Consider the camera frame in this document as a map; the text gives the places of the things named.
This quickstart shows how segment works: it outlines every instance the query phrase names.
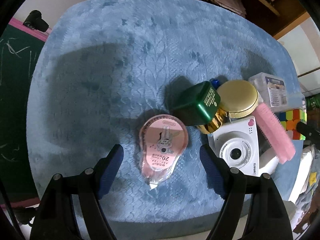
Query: pink heart logo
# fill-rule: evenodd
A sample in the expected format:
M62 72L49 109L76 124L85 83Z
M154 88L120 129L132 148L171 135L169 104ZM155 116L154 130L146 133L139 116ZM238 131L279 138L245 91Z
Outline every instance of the pink heart logo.
M248 122L248 125L249 125L249 126L253 126L253 125L254 125L254 120L253 120L253 119L250 119L250 121Z

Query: green chalkboard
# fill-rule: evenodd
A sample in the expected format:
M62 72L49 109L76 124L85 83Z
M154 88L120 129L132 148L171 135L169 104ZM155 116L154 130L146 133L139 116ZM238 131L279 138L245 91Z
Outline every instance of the green chalkboard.
M28 160L26 116L30 82L43 45L11 25L0 38L0 177L11 202L38 196Z

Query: colorful cube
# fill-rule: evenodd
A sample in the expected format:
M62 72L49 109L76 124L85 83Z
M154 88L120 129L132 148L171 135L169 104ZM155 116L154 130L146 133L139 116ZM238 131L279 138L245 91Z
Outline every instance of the colorful cube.
M306 139L302 134L297 132L296 127L298 122L307 123L307 113L301 109L294 109L276 113L276 116L292 140Z

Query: yellow star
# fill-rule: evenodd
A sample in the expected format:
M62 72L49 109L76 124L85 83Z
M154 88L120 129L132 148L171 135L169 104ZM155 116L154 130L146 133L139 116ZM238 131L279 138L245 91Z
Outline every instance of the yellow star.
M310 177L309 177L309 185L310 187L317 182L317 179L316 179L316 176L317 176L317 173L316 172L311 172L310 173Z

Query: cartoon rabbit illustration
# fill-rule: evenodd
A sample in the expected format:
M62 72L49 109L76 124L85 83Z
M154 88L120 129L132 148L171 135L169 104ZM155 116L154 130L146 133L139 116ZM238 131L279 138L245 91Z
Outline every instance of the cartoon rabbit illustration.
M170 133L170 126L163 126L163 132L160 133L160 138L157 141L157 150L161 153L173 153L172 147L172 133Z

